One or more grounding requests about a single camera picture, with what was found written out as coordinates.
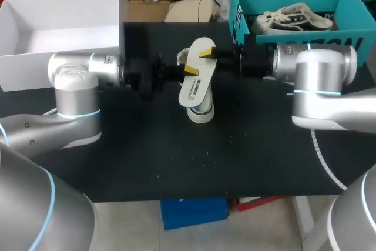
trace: white cardboard box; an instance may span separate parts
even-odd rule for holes
[[[56,52],[124,54],[119,0],[4,0],[0,7],[3,91],[49,88]]]

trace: sneaker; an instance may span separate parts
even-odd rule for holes
[[[270,35],[329,31],[332,26],[331,20],[315,14],[307,4],[296,3],[258,16],[251,29],[257,35]]]

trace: shoe insole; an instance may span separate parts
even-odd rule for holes
[[[191,45],[187,65],[199,70],[198,76],[186,76],[179,93],[179,103],[185,108],[199,106],[207,92],[217,65],[217,60],[199,58],[202,51],[215,47],[210,38],[199,38]]]

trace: tile floor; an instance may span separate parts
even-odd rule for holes
[[[314,218],[334,196],[310,196]],[[95,204],[106,251],[300,251],[301,239],[290,198],[224,221],[165,231],[159,201]]]

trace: black table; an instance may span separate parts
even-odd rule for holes
[[[160,52],[173,64],[201,36],[219,47],[232,45],[227,23],[125,24],[128,55]],[[373,85],[364,67],[345,92]],[[94,202],[341,192],[321,166],[310,131],[291,121],[290,85],[218,73],[212,82],[216,113],[205,125],[188,119],[179,89],[169,83],[151,102],[131,90],[101,93],[101,139],[33,161]],[[41,114],[55,107],[53,89],[2,93],[0,105],[0,117]],[[376,163],[375,135],[317,131],[317,137],[345,185]]]

